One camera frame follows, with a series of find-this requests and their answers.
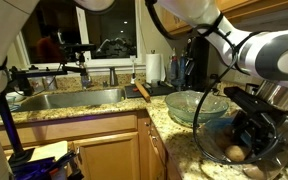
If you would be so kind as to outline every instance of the paper towel roll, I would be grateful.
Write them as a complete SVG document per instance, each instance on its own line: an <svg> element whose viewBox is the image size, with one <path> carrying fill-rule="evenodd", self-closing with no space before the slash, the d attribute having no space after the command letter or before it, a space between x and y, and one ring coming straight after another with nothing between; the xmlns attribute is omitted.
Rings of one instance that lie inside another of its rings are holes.
<svg viewBox="0 0 288 180"><path fill-rule="evenodd" d="M152 79L165 79L164 61L160 54L146 54L146 82L151 83Z"/></svg>

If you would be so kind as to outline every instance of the window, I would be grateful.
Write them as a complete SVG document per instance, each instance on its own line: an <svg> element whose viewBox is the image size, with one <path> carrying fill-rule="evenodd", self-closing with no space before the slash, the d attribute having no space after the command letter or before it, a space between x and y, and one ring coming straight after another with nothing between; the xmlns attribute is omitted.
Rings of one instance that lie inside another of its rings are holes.
<svg viewBox="0 0 288 180"><path fill-rule="evenodd" d="M87 63L123 64L121 59L138 55L135 7L134 0L117 0L109 12L92 14L66 1L41 0L19 38L27 64L58 63L67 60L65 45L90 43L96 49L84 53Z"/></svg>

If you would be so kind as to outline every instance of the cutting board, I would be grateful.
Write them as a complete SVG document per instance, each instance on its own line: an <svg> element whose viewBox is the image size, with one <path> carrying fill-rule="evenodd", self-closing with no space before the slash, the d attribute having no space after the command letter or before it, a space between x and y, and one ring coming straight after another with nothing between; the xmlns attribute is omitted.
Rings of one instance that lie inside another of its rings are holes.
<svg viewBox="0 0 288 180"><path fill-rule="evenodd" d="M142 97L141 93L139 91L134 92L133 89L136 88L135 85L129 85L125 86L125 94L126 98L139 98ZM162 96L162 95L168 95L173 92L176 92L175 89L167 86L159 86L159 87L152 87L152 92L150 92L149 89L145 88L147 92L150 94L150 96Z"/></svg>

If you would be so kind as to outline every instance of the utensil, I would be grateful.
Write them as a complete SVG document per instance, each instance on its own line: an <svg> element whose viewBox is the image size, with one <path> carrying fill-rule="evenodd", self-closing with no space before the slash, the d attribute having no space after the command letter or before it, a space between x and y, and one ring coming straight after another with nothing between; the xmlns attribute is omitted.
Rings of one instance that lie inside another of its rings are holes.
<svg viewBox="0 0 288 180"><path fill-rule="evenodd" d="M151 96L148 94L148 92L145 90L145 88L142 86L142 84L135 80L135 85L138 88L138 90L141 92L145 101L151 102Z"/></svg>

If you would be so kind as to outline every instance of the kitchen sink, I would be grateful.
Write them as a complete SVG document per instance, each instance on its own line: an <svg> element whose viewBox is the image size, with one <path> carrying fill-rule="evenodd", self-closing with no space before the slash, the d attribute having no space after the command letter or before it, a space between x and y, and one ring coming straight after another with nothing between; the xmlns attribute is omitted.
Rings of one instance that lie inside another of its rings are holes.
<svg viewBox="0 0 288 180"><path fill-rule="evenodd" d="M124 89L46 94L27 99L14 112L110 104L123 101L124 99Z"/></svg>

